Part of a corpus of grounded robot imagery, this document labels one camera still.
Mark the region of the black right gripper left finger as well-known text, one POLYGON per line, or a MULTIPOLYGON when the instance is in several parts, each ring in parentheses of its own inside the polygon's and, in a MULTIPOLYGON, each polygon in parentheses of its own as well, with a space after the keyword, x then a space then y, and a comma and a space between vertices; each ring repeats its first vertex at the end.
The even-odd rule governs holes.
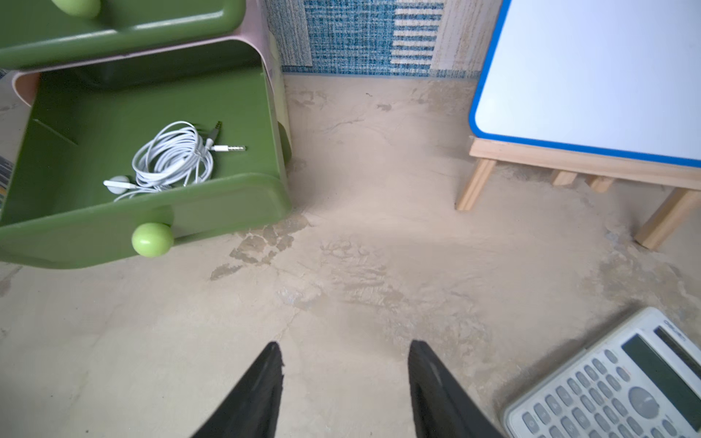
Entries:
POLYGON ((281 349, 271 341, 193 438, 273 437, 283 379, 281 349))

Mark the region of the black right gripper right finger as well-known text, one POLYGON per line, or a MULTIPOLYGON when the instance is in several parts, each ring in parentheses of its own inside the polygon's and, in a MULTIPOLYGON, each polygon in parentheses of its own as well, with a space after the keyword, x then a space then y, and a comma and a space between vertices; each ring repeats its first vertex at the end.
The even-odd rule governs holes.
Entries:
POLYGON ((501 436, 427 342, 411 342, 407 365, 418 437, 501 436))

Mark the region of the green drawer cabinet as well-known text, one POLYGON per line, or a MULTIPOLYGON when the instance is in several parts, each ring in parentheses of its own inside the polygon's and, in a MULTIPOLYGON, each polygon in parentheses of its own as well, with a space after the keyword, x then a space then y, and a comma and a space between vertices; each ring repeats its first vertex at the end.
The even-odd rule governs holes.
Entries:
POLYGON ((1 66, 30 109, 3 261, 86 268, 290 213, 285 90, 259 1, 5 1, 1 66), (208 180, 122 189, 177 122, 217 134, 208 180))

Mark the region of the grey calculator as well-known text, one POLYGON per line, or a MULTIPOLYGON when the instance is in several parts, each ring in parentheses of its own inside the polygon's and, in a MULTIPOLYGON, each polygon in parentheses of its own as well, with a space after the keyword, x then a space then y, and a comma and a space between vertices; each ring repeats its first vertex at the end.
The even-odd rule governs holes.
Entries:
POLYGON ((510 437, 697 437, 700 350, 643 308, 508 405, 510 437))

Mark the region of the blue framed whiteboard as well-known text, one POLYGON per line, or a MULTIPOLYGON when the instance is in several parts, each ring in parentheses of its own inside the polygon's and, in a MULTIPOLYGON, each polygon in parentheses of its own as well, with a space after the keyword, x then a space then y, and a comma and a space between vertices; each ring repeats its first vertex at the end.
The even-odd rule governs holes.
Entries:
POLYGON ((696 168, 697 1, 506 1, 469 114, 481 139, 696 168))

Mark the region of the white earphones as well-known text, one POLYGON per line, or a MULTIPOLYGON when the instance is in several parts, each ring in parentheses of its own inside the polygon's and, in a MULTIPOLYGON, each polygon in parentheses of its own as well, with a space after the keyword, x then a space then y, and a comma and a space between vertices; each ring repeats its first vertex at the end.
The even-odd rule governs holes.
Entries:
POLYGON ((102 182, 118 201, 202 184, 212 178, 217 153, 244 153, 244 145, 217 142, 222 123, 204 136, 185 120, 162 128, 131 160, 133 177, 115 176, 102 182))

